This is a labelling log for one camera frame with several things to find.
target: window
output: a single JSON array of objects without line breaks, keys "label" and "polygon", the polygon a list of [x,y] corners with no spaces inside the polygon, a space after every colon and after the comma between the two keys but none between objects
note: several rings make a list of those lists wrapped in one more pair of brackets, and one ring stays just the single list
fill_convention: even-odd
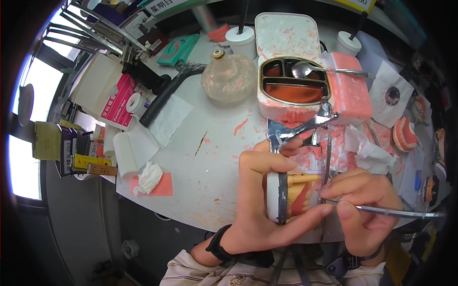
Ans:
[{"label": "window", "polygon": [[[80,9],[78,9],[78,8],[76,8],[74,6],[68,6],[68,11],[73,12],[73,13],[77,14],[78,16],[81,16]],[[74,25],[74,24],[70,23],[68,20],[62,18],[60,16],[61,12],[62,12],[62,10],[59,8],[56,11],[56,13],[54,14],[54,16],[51,18],[50,22],[54,23],[54,24],[60,24],[60,25],[64,25],[64,26],[67,26],[67,27],[70,27],[70,28],[75,28],[75,29],[81,30],[76,25]],[[61,40],[64,40],[66,42],[74,43],[74,44],[78,44],[79,41],[80,41],[80,39],[77,39],[77,38],[74,38],[74,37],[71,37],[71,36],[66,36],[66,35],[54,33],[54,32],[48,33],[48,36],[52,37],[52,38],[56,38],[56,39],[61,39]],[[76,59],[76,57],[78,56],[78,53],[80,52],[80,50],[77,49],[77,48],[72,48],[70,46],[67,46],[67,45],[64,45],[64,44],[61,44],[61,43],[51,42],[49,40],[44,40],[43,43],[45,45],[47,45],[48,47],[53,48],[56,52],[58,52],[59,54],[63,55],[64,57],[66,57],[66,58],[68,58],[69,60],[72,60],[72,61],[74,61]]]},{"label": "window", "polygon": [[8,135],[11,186],[15,195],[41,200],[39,163],[32,157],[32,144]]},{"label": "window", "polygon": [[[50,65],[34,59],[30,69],[23,73],[25,80],[21,84],[31,83],[34,89],[34,101],[31,121],[46,121],[49,107],[53,100],[57,86],[62,79],[62,73],[52,68]],[[17,114],[19,99],[19,90],[13,103],[12,112]],[[13,193],[30,199],[41,199],[40,181],[39,181],[39,161],[32,156],[32,144],[23,141],[14,136],[9,136],[9,159],[11,186]]]}]

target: crumpled tissue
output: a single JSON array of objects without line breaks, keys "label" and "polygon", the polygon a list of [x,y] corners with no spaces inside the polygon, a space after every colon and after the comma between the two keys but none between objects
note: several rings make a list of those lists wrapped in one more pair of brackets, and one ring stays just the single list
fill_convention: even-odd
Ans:
[{"label": "crumpled tissue", "polygon": [[158,164],[153,164],[148,161],[143,172],[138,175],[138,187],[135,187],[132,190],[134,195],[137,196],[138,193],[151,193],[154,187],[156,187],[161,180],[162,174],[162,169]]},{"label": "crumpled tissue", "polygon": [[398,157],[397,155],[393,157],[379,146],[372,144],[353,125],[345,129],[343,149],[355,152],[356,165],[372,174],[386,175]]}]

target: white paper sheet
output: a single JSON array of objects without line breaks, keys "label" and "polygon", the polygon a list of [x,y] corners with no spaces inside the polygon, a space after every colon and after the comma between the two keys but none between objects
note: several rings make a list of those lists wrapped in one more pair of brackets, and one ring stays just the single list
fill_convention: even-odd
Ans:
[{"label": "white paper sheet", "polygon": [[133,119],[127,131],[129,142],[134,155],[135,164],[139,171],[154,154],[159,151],[159,145],[151,133],[137,119]]},{"label": "white paper sheet", "polygon": [[425,152],[420,147],[410,151],[405,159],[404,172],[401,179],[401,185],[398,189],[398,195],[414,209],[417,205],[417,196],[421,194],[421,189],[415,191],[415,176],[418,170],[423,170],[425,162]]},{"label": "white paper sheet", "polygon": [[[391,90],[390,88],[397,88],[399,92],[399,101],[395,105],[387,103],[387,93]],[[414,88],[383,61],[369,91],[372,109],[374,110],[372,118],[386,127],[393,127],[403,115],[413,91]]]},{"label": "white paper sheet", "polygon": [[367,137],[353,125],[345,129],[345,151],[355,152],[356,165],[372,174],[386,175],[389,168],[396,162],[397,156],[391,156],[379,146],[372,144]]},{"label": "white paper sheet", "polygon": [[186,116],[192,110],[193,106],[172,94],[169,101],[159,112],[156,119],[149,126],[151,134],[162,144],[167,147],[175,131],[181,125]]}]

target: metal tray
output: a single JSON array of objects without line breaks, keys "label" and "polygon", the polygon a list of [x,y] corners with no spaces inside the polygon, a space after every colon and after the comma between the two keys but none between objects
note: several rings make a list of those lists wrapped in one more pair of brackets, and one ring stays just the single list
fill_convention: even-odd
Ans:
[{"label": "metal tray", "polygon": [[317,105],[320,101],[311,102],[311,103],[294,103],[285,100],[281,100],[275,98],[266,92],[266,85],[267,84],[285,84],[285,85],[295,85],[295,86],[313,86],[319,87],[322,89],[323,96],[329,97],[330,89],[329,83],[327,79],[327,75],[325,72],[322,71],[313,71],[307,77],[303,79],[293,77],[293,73],[291,71],[291,67],[299,62],[299,61],[306,61],[309,62],[311,65],[316,67],[321,67],[319,64],[299,57],[292,57],[292,56],[282,56],[276,57],[272,59],[268,59],[263,62],[260,66],[260,80],[259,80],[259,88],[260,90],[269,98],[286,104],[291,105],[299,105],[299,106],[310,106],[310,105]]}]

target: yellow paper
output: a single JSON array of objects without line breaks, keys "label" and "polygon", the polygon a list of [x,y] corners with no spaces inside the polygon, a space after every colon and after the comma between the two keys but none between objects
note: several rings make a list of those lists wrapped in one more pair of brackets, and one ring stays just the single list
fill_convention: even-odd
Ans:
[{"label": "yellow paper", "polygon": [[39,160],[60,161],[60,129],[52,122],[35,122],[35,150]]},{"label": "yellow paper", "polygon": [[376,0],[334,0],[347,6],[352,7],[360,12],[366,11],[368,14],[371,12]]}]

